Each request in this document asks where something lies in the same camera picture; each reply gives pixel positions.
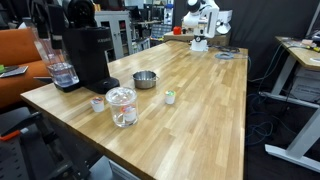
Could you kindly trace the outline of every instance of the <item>standing desk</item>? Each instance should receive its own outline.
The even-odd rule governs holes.
[[[97,94],[83,87],[63,93],[49,84],[21,96],[141,179],[242,179],[247,59],[189,48],[172,41],[108,64],[123,87],[134,88],[139,70],[160,78],[136,89],[139,120],[128,128],[115,126],[109,106],[95,113],[89,100]],[[164,103],[167,90],[176,91],[173,105]]]
[[[318,110],[312,115],[312,117],[302,128],[302,130],[296,136],[296,138],[291,142],[287,149],[282,149],[276,146],[266,144],[265,150],[273,156],[282,158],[289,162],[298,164],[300,166],[309,168],[320,173],[320,162],[304,156],[304,154],[320,137],[319,105],[280,95],[280,91],[282,90],[286,80],[288,79],[289,74],[291,73],[295,63],[299,62],[304,68],[320,70],[320,61],[316,62],[310,60],[310,58],[320,58],[320,54],[303,48],[291,47],[290,44],[285,42],[288,38],[276,37],[276,39],[281,43],[281,45],[284,48],[287,49],[290,55],[287,58],[271,93],[264,92],[263,95],[277,100],[288,101],[299,105],[317,108]]]

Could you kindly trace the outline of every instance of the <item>small white cup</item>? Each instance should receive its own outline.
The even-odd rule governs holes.
[[[174,100],[175,100],[175,97],[176,97],[176,92],[175,91],[166,91],[166,99],[165,99],[165,102],[167,104],[173,104],[174,103]]]
[[[104,110],[104,100],[102,97],[94,97],[91,99],[90,104],[94,112],[101,112]]]

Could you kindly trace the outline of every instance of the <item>orange chair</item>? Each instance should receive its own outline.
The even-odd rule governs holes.
[[[44,85],[34,77],[50,76],[33,37],[30,28],[0,31],[0,64],[28,66],[22,75],[0,78],[0,110],[21,102],[21,93]]]

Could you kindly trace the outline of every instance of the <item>metal bowl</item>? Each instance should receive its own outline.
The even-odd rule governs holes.
[[[132,75],[134,85],[139,89],[149,89],[156,85],[159,79],[153,71],[139,71]]]

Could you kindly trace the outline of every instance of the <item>coffee maker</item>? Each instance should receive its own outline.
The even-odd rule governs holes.
[[[110,76],[105,54],[112,48],[110,29],[97,27],[90,0],[30,0],[29,5],[36,47],[58,89],[84,86],[105,94],[120,86]]]

